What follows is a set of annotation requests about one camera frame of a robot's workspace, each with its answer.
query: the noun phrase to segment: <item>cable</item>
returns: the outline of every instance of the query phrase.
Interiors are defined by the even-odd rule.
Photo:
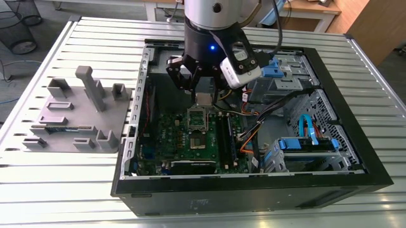
[[[41,64],[43,63],[43,62],[41,62],[41,61],[34,61],[34,60],[19,60],[19,61],[14,61],[14,62],[11,62],[11,63],[3,64],[3,61],[2,61],[2,59],[0,59],[2,72],[3,72],[3,80],[5,80],[7,83],[10,83],[10,82],[13,81],[13,79],[6,79],[6,70],[5,70],[5,67],[9,66],[9,65],[13,65],[13,64],[17,64],[17,63],[23,63],[23,62],[26,62],[26,63],[41,63]]]
[[[260,128],[256,130],[256,132],[252,134],[250,138],[248,139],[248,141],[242,145],[241,152],[245,150],[246,145],[249,144],[250,140],[253,139],[253,137],[254,137],[254,135],[257,134],[258,131],[260,131]]]
[[[248,102],[245,102],[245,103],[242,104],[241,112],[245,113],[245,114],[252,114],[252,112],[248,112],[248,111],[245,110],[246,105],[248,105]]]
[[[226,96],[221,97],[220,101],[224,100],[224,99],[226,99],[230,96],[232,93],[233,93],[233,90],[229,91],[229,93],[226,94]]]
[[[277,44],[277,46],[276,46],[276,49],[274,49],[273,53],[270,53],[272,56],[274,57],[274,55],[276,55],[276,54],[280,52],[280,50],[281,50],[282,40],[284,40],[284,34],[282,34],[282,25],[281,25],[280,11],[278,11],[278,6],[277,6],[276,0],[273,0],[273,5],[274,5],[276,14],[277,14],[277,24],[278,24],[278,33],[280,33],[278,44]]]
[[[5,64],[3,66],[9,66],[9,65],[11,65],[11,64],[23,63],[23,62],[26,62],[26,63],[41,63],[41,64],[43,63],[43,62],[41,62],[41,61],[34,61],[34,60],[19,60],[19,61],[7,63],[7,64]]]
[[[168,23],[172,23],[174,17],[176,17],[176,14],[177,14],[177,10],[178,10],[178,5],[180,5],[180,2],[177,2],[177,5],[176,5],[176,10],[174,10],[174,14],[170,18],[166,19]]]
[[[289,4],[289,6],[290,6],[290,10],[289,10],[289,12],[288,12],[288,17],[285,17],[285,20],[284,20],[284,27],[286,27],[286,25],[288,25],[288,23],[290,22],[290,20],[292,20],[292,15],[293,15],[293,4],[292,4],[292,1],[290,0],[288,0],[288,4]]]
[[[0,65],[2,65],[3,80],[5,80],[7,83],[11,83],[13,80],[6,79],[5,65],[3,65],[2,59],[0,59]]]
[[[236,113],[236,114],[238,114],[238,115],[250,116],[250,114],[245,114],[245,113],[240,113],[240,112],[236,112],[236,111],[232,111],[232,110],[226,110],[226,109],[221,108],[217,104],[214,104],[214,107],[216,107],[220,111],[222,111],[222,112],[226,112],[226,113]]]
[[[274,101],[265,109],[264,111],[261,112],[261,114],[258,115],[257,119],[256,119],[256,125],[249,128],[248,131],[245,131],[240,138],[244,138],[249,135],[250,132],[256,131],[253,134],[252,134],[252,137],[253,135],[258,132],[258,129],[261,127],[261,124],[264,123],[264,121],[266,120],[266,117],[273,114],[273,112],[276,110],[278,110],[280,108],[282,108],[288,103],[289,101],[297,97],[298,95],[305,95],[305,94],[310,94],[313,93],[316,90],[316,88],[308,88],[305,90],[301,90],[301,91],[294,91],[292,92],[290,94],[288,94],[285,97],[282,97],[281,99],[278,99],[277,101]]]
[[[252,142],[253,142],[254,158],[258,161],[258,166],[254,166],[256,168],[254,168],[253,173],[260,173],[260,169],[261,169],[261,152],[260,152],[260,146],[258,146],[258,134],[254,134]]]
[[[261,10],[261,7],[262,7],[262,0],[258,0],[258,3],[256,5],[256,8],[253,9],[252,11],[252,14],[250,16],[246,18],[246,20],[241,23],[241,27],[246,27],[252,21],[254,20],[256,16],[257,16],[257,13],[260,12]]]
[[[15,102],[15,101],[18,101],[21,98],[17,98],[17,99],[14,99],[14,100],[11,100],[11,101],[3,101],[3,102],[0,102],[0,105],[2,104],[7,104],[7,103],[11,103],[11,102]]]

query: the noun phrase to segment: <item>motherboard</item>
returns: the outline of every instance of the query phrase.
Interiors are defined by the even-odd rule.
[[[246,154],[240,154],[237,136],[242,118],[190,108],[161,114],[156,146],[142,146],[139,175],[248,173]]]

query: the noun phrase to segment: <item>blue latch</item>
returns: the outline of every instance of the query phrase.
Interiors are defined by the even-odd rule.
[[[286,149],[298,150],[302,149],[300,139],[284,139],[286,144]]]
[[[284,140],[280,140],[280,147],[281,147],[282,150],[286,149],[286,144],[285,144]]]
[[[337,139],[332,139],[332,143],[333,143],[334,149],[338,150],[340,147],[341,147],[341,144],[340,144],[338,140]]]

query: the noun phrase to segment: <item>orange wire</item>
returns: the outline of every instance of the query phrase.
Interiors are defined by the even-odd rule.
[[[248,104],[248,102],[245,102],[245,103],[242,104],[241,112],[242,112],[244,114],[252,114],[252,112],[245,111],[246,104]]]
[[[249,151],[249,150],[242,150],[242,153],[254,153],[254,151]]]
[[[256,132],[252,134],[250,138],[248,139],[246,143],[241,147],[241,152],[245,150],[246,145],[249,144],[250,140],[253,139],[254,135],[260,131],[260,128],[256,130]]]

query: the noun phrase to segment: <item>metal table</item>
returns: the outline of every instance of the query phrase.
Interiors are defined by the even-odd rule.
[[[277,44],[277,31],[245,31],[253,43]],[[90,65],[105,86],[125,83],[135,88],[145,39],[184,40],[184,25],[82,18],[67,23],[0,131],[0,225],[405,227],[406,107],[353,40],[298,31],[285,31],[284,36],[284,45],[318,50],[393,186],[322,209],[138,218],[121,199],[110,196],[117,154],[23,152],[22,140],[33,134],[29,127],[46,103],[46,85],[54,77],[81,85],[75,69]]]

